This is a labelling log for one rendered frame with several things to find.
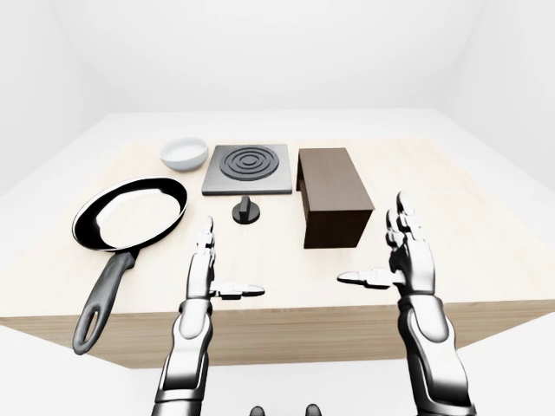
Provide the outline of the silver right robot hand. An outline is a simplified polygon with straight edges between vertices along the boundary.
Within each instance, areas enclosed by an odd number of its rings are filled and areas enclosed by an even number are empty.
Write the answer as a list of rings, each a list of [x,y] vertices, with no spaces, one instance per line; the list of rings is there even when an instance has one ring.
[[[421,232],[421,221],[406,192],[396,196],[396,208],[386,213],[386,243],[390,247],[388,268],[348,271],[337,277],[340,283],[367,289],[395,286],[402,296],[435,293],[435,267],[431,248]]]

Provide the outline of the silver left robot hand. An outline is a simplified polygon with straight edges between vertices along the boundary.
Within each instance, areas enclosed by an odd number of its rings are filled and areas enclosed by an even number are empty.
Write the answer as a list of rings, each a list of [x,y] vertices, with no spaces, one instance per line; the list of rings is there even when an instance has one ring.
[[[186,299],[210,300],[218,297],[224,300],[238,300],[243,297],[262,296],[265,289],[261,286],[229,281],[215,282],[216,252],[213,226],[213,219],[208,216],[197,239],[197,249],[190,263]]]

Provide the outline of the round black stove knob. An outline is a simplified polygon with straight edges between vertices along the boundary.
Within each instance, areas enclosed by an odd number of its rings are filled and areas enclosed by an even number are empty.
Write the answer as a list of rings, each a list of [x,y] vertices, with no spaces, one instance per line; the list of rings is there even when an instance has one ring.
[[[232,208],[232,218],[238,224],[252,224],[260,217],[260,209],[248,196]]]

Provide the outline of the flat dark stove plate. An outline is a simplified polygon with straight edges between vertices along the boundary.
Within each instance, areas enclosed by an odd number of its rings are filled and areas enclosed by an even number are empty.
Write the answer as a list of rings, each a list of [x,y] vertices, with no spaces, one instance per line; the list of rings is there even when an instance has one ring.
[[[215,146],[201,191],[204,196],[292,194],[288,146]]]

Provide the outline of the black frying pan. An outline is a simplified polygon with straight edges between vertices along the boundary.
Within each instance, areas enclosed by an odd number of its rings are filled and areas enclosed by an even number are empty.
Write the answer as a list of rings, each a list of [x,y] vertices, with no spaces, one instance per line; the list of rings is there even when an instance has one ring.
[[[72,341],[76,354],[86,354],[99,340],[123,274],[134,267],[141,249],[172,232],[187,203],[187,190],[178,180],[145,177],[109,187],[78,211],[72,224],[74,239],[85,248],[112,256],[76,325]]]

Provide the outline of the dark brown wooden box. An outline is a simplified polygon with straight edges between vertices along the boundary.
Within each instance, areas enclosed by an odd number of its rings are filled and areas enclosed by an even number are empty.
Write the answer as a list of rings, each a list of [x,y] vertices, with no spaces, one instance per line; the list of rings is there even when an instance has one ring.
[[[301,148],[297,162],[305,249],[355,248],[375,210],[346,148]]]

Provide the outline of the white bowl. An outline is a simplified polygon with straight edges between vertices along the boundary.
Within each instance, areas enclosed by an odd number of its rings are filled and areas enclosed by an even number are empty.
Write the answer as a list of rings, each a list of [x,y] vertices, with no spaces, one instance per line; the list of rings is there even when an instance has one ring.
[[[199,138],[179,138],[168,141],[160,149],[160,160],[177,172],[189,172],[201,167],[209,154],[206,142]]]

